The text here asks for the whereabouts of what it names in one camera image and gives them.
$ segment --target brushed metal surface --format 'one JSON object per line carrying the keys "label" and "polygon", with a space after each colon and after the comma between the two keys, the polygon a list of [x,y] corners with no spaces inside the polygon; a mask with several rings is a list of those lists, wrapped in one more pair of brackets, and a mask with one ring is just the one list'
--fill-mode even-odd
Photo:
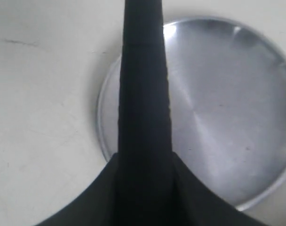
{"label": "brushed metal surface", "polygon": [[[213,192],[239,210],[286,177],[286,60],[266,38],[221,18],[164,28],[173,149]],[[106,160],[117,151],[120,58],[99,96]]]}

